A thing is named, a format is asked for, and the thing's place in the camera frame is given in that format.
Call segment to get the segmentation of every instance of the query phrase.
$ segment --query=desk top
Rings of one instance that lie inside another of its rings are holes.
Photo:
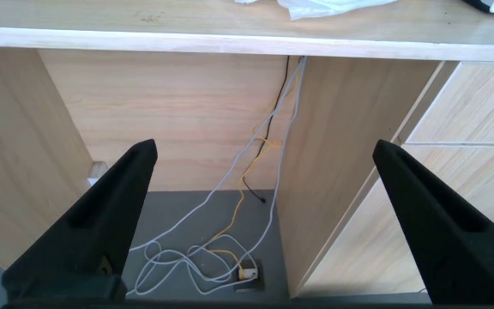
[[[461,0],[299,21],[275,0],[0,0],[0,46],[494,61],[494,15]]]

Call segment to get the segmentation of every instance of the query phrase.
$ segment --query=white cable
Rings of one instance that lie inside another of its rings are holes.
[[[199,205],[195,206],[188,214],[186,214],[182,219],[180,219],[170,229],[164,231],[160,235],[158,235],[155,238],[153,238],[153,239],[151,239],[151,240],[143,243],[142,245],[138,245],[138,246],[135,246],[133,248],[130,248],[130,251],[135,251],[135,250],[144,248],[144,257],[147,259],[147,262],[144,264],[144,266],[142,267],[142,269],[141,269],[138,277],[136,278],[134,288],[131,291],[129,291],[127,293],[127,295],[132,294],[132,293],[136,293],[138,295],[144,295],[144,294],[149,294],[149,293],[153,292],[155,289],[157,289],[158,287],[161,286],[161,284],[171,275],[171,273],[180,264],[186,264],[188,266],[187,269],[188,269],[188,273],[190,275],[190,279],[191,279],[192,283],[194,284],[194,286],[196,287],[197,291],[200,294],[210,294],[210,293],[212,293],[212,292],[214,292],[214,291],[216,291],[218,289],[221,289],[221,288],[226,288],[226,287],[230,287],[230,286],[233,286],[233,285],[236,285],[236,284],[239,284],[239,283],[245,283],[245,282],[249,282],[249,281],[252,281],[253,280],[253,279],[249,279],[249,280],[241,281],[241,282],[230,282],[230,283],[219,285],[216,288],[212,288],[212,289],[210,289],[208,291],[202,291],[199,288],[199,286],[197,285],[197,282],[196,282],[196,280],[195,280],[195,278],[194,278],[194,276],[192,274],[192,270],[194,270],[194,272],[196,272],[200,276],[200,278],[202,278],[206,282],[222,283],[222,282],[227,282],[227,281],[230,280],[230,278],[232,276],[232,272],[239,266],[239,264],[241,263],[241,261],[245,257],[248,257],[251,260],[251,262],[256,267],[255,260],[253,259],[253,257],[250,254],[262,243],[262,241],[264,240],[266,234],[268,233],[268,230],[270,229],[270,227],[272,225],[272,221],[274,219],[274,206],[275,206],[275,202],[276,202],[276,198],[277,198],[277,194],[276,194],[275,191],[277,190],[277,188],[279,187],[279,184],[280,184],[281,163],[283,161],[283,154],[284,154],[284,151],[285,151],[286,140],[287,140],[287,137],[289,135],[289,130],[291,129],[291,125],[292,125],[293,121],[295,120],[295,118],[297,117],[297,113],[298,113],[299,94],[300,94],[300,88],[301,88],[302,80],[303,80],[303,76],[304,76],[304,67],[305,67],[305,65],[306,65],[306,57],[303,57],[301,59],[301,61],[300,61],[300,64],[294,70],[291,78],[289,79],[289,82],[287,83],[285,90],[283,91],[281,97],[279,98],[278,104],[277,104],[276,108],[274,109],[274,111],[272,113],[270,113],[266,117],[266,119],[259,126],[258,130],[255,132],[255,134],[253,135],[253,137],[249,140],[249,142],[245,145],[245,147],[242,148],[241,151],[239,151],[238,155],[236,156],[235,160],[233,161],[232,166],[230,167],[230,169],[228,170],[228,172],[224,175],[224,177],[216,185],[216,187],[214,187],[214,189],[208,194],[208,196],[205,198],[205,200],[202,203],[200,203]],[[286,94],[288,94],[288,92],[290,91],[290,89],[292,87],[292,83],[295,80],[295,78],[297,77],[297,75],[298,75],[299,72],[300,72],[300,78],[299,78],[299,82],[298,82],[297,98],[295,100],[294,112],[293,112],[293,115],[291,117],[291,120],[289,121],[289,124],[286,127],[285,136],[283,138],[283,143],[282,143],[282,146],[281,146],[280,161],[279,161],[279,164],[278,164],[278,175],[277,175],[277,179],[276,179],[276,183],[275,183],[274,197],[272,199],[272,204],[270,206],[270,214],[269,214],[268,225],[264,229],[264,232],[262,233],[261,238],[248,251],[235,238],[233,238],[231,235],[228,235],[228,234],[222,234],[222,235],[220,235],[219,237],[217,237],[215,239],[211,239],[210,241],[208,241],[204,245],[193,245],[193,246],[191,246],[188,249],[188,251],[186,252],[186,254],[183,254],[182,252],[175,251],[175,250],[162,250],[161,244],[157,240],[160,239],[161,237],[165,236],[166,234],[170,233],[178,225],[180,225],[184,220],[186,220],[190,215],[192,215],[199,208],[201,208],[203,205],[205,205],[208,202],[208,200],[210,199],[210,197],[219,189],[219,187],[224,183],[224,181],[226,181],[226,179],[228,178],[228,176],[232,172],[233,168],[236,166],[236,164],[238,162],[238,159],[241,157],[241,155],[244,153],[244,151],[255,141],[255,139],[258,136],[258,134],[259,134],[260,130],[262,129],[262,127],[269,121],[269,119],[272,116],[274,116],[281,109],[281,106],[283,104],[283,100],[284,100]],[[228,266],[228,264],[226,263],[226,261],[222,257],[218,256],[214,252],[211,252],[211,251],[209,251],[207,249],[207,246],[208,245],[212,244],[213,242],[215,242],[218,239],[224,239],[224,238],[231,239],[232,241],[234,241],[245,252],[245,254],[243,256],[241,256],[241,258],[238,260],[238,262],[235,265],[233,265],[233,267]],[[159,252],[157,254],[155,254],[154,256],[149,257],[148,256],[148,247],[151,244],[156,244],[159,247]],[[212,256],[218,258],[223,263],[223,265],[225,266],[226,273],[224,273],[223,275],[220,275],[220,276],[216,276],[216,277],[205,276],[199,270],[199,268],[197,267],[197,265],[190,259],[190,257],[192,257],[193,255],[195,255],[195,254],[197,254],[198,252],[201,252],[201,251],[206,252],[206,253],[209,253]],[[166,262],[161,262],[160,261],[160,258],[164,254],[172,254],[172,255],[175,255],[175,256],[179,256],[180,258],[177,258],[177,259],[174,259],[174,260],[170,260],[170,261],[166,261]],[[148,289],[146,291],[139,291],[138,290],[139,287],[146,281],[146,279],[148,278],[148,276],[155,270],[155,268],[156,268],[157,265],[170,265],[170,264],[172,264],[171,269],[153,287],[151,287],[150,289]]]

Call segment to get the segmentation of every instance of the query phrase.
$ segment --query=black cable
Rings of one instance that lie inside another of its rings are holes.
[[[278,107],[278,103],[280,103],[281,93],[283,93],[283,88],[285,87],[285,84],[287,82],[287,75],[289,75],[289,60],[290,60],[290,58],[291,58],[291,56],[287,56],[286,65],[285,65],[285,76],[283,77],[283,82],[281,83],[281,88],[280,88],[280,92],[278,93],[278,97],[277,97],[277,99],[275,99],[274,109],[272,110],[272,112],[275,111],[275,109]],[[270,125],[272,124],[272,119],[274,119],[274,115],[270,116],[270,120],[268,121],[268,127],[266,128],[266,136],[264,137],[265,140],[268,140],[268,136],[270,135]],[[255,159],[253,159],[253,161],[256,160],[256,158],[258,158],[259,155],[261,155],[262,149],[264,148],[264,144],[265,144],[265,142],[262,141],[261,147],[259,147],[258,152],[256,153],[256,157],[255,157]],[[263,202],[263,203],[266,202],[266,198],[259,197],[249,187],[249,185],[247,185],[247,182],[245,181],[245,177],[244,177],[244,184],[247,187],[247,189],[249,189],[249,192],[252,195],[254,195],[256,198],[258,198],[261,202]]]

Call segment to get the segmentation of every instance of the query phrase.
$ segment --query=tangled cable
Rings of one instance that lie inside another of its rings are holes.
[[[302,59],[300,60],[299,65],[294,70],[291,78],[289,79],[289,81],[288,81],[288,83],[286,85],[285,91],[283,91],[283,94],[281,95],[277,107],[274,109],[273,112],[271,112],[266,117],[266,119],[261,123],[261,125],[259,125],[258,130],[256,130],[255,134],[252,136],[252,138],[249,140],[249,142],[236,155],[236,158],[234,159],[234,161],[232,163],[232,166],[228,169],[227,173],[224,175],[224,177],[222,178],[222,180],[214,187],[214,189],[211,192],[209,192],[209,194],[207,195],[207,197],[205,198],[205,200],[202,203],[200,203],[199,205],[195,206],[188,214],[186,214],[182,219],[180,219],[175,225],[173,225],[168,230],[164,231],[163,233],[161,233],[160,235],[156,236],[155,238],[153,238],[153,239],[151,239],[151,240],[143,243],[142,245],[137,245],[137,246],[132,247],[132,248],[129,249],[130,252],[131,251],[136,251],[136,250],[139,250],[139,249],[144,249],[143,250],[143,254],[144,254],[144,257],[146,258],[146,263],[144,264],[144,266],[142,267],[140,273],[138,274],[138,276],[136,278],[134,288],[132,290],[130,290],[127,293],[127,295],[130,295],[130,294],[133,294],[133,293],[138,294],[138,295],[145,295],[145,294],[149,294],[149,293],[153,292],[155,289],[157,289],[158,287],[160,287],[161,284],[163,284],[163,282],[171,275],[171,273],[180,264],[186,264],[187,265],[188,273],[190,275],[190,279],[191,279],[192,283],[196,287],[197,291],[200,294],[204,294],[204,295],[205,294],[211,294],[212,292],[214,292],[216,290],[219,290],[221,288],[231,287],[231,286],[236,285],[236,284],[239,284],[239,283],[245,283],[245,282],[249,282],[249,281],[254,280],[254,279],[248,279],[248,280],[244,280],[244,281],[241,281],[241,282],[229,282],[230,279],[232,278],[232,272],[236,268],[241,267],[240,266],[240,263],[241,263],[241,261],[244,258],[249,258],[250,261],[254,265],[256,265],[253,257],[250,254],[260,245],[260,243],[262,242],[262,240],[264,239],[264,237],[266,236],[268,230],[270,229],[270,227],[272,225],[272,221],[274,219],[274,206],[275,206],[275,201],[276,201],[276,196],[277,196],[275,193],[274,193],[274,197],[272,199],[272,203],[271,203],[271,206],[270,206],[270,211],[269,211],[270,213],[269,213],[268,225],[264,229],[264,232],[262,233],[262,236],[260,237],[260,239],[249,250],[246,250],[231,235],[224,234],[224,232],[231,225],[228,226],[227,228],[225,228],[225,230],[223,230],[221,233],[215,235],[211,240],[209,240],[205,244],[191,246],[186,251],[186,253],[182,253],[180,251],[170,250],[170,249],[162,250],[161,244],[158,242],[158,240],[161,239],[163,236],[167,235],[168,233],[172,232],[183,221],[185,221],[190,215],[192,215],[194,212],[196,212],[199,208],[203,207],[208,202],[208,200],[211,198],[211,196],[226,181],[226,179],[228,178],[228,176],[230,175],[230,173],[232,172],[232,170],[234,169],[234,167],[238,163],[239,158],[243,155],[243,153],[245,152],[245,150],[247,148],[249,148],[249,146],[257,139],[257,137],[259,136],[259,133],[261,131],[261,128],[270,120],[271,117],[273,117],[281,109],[281,107],[283,105],[283,100],[284,100],[285,96],[291,90],[292,85],[293,85],[293,82],[295,81],[295,79],[297,78],[297,76],[299,76],[298,86],[297,86],[297,98],[296,98],[296,101],[295,101],[294,112],[293,112],[293,115],[291,117],[291,120],[289,121],[289,124],[286,127],[286,132],[285,132],[285,135],[284,135],[284,138],[283,138],[282,147],[281,147],[280,161],[279,161],[279,165],[278,165],[278,175],[277,175],[276,184],[275,184],[275,188],[276,189],[278,188],[278,186],[280,184],[281,163],[282,163],[282,159],[283,159],[284,149],[285,149],[285,146],[286,146],[287,136],[289,135],[289,130],[291,129],[291,125],[292,125],[293,121],[297,117],[299,92],[300,92],[300,88],[301,88],[301,84],[302,84],[302,80],[303,80],[304,67],[305,67],[305,65],[306,65],[306,57],[302,57]],[[225,250],[209,250],[207,248],[209,245],[213,244],[215,241],[217,241],[219,239],[230,239],[230,240],[232,240],[244,252],[244,254],[239,259],[236,260],[236,263],[232,267],[230,267],[222,257],[220,257],[219,255],[216,254],[217,252],[223,252],[223,253],[232,254],[235,257],[235,255],[231,251],[225,251]],[[156,254],[154,254],[153,256],[150,256],[148,254],[148,251],[149,251],[150,246],[152,246],[152,245],[156,245],[158,247],[158,252]],[[224,268],[226,269],[225,272],[222,275],[214,276],[214,277],[206,276],[205,274],[203,274],[202,271],[199,269],[199,267],[191,260],[191,258],[194,255],[200,254],[200,253],[207,253],[207,254],[209,254],[209,255],[217,258],[218,260],[220,260],[222,262]],[[163,255],[173,255],[173,256],[175,256],[175,258],[172,259],[172,260],[168,260],[168,261],[161,261],[161,257]],[[144,291],[140,291],[139,288],[141,287],[141,285],[147,280],[147,278],[152,274],[152,272],[155,271],[155,269],[156,269],[156,267],[158,265],[172,265],[172,267],[163,276],[163,278],[161,278],[153,287],[151,287],[151,288],[149,288],[147,290],[144,290]],[[215,288],[211,288],[211,289],[209,289],[207,291],[202,291],[200,289],[200,287],[198,286],[195,278],[194,278],[194,275],[193,275],[194,273],[196,273],[205,282],[215,282],[215,283],[223,283],[223,284],[220,284],[219,286],[217,286]]]

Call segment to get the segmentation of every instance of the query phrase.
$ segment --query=wooden desk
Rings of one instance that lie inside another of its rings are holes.
[[[309,56],[278,191],[291,295],[420,290],[371,152],[403,145],[494,220],[494,15],[457,0],[301,21],[275,1],[0,0],[0,264],[88,188],[93,161],[142,139],[160,151],[151,190],[213,188],[273,106],[285,55]],[[273,188],[277,158],[253,187]]]

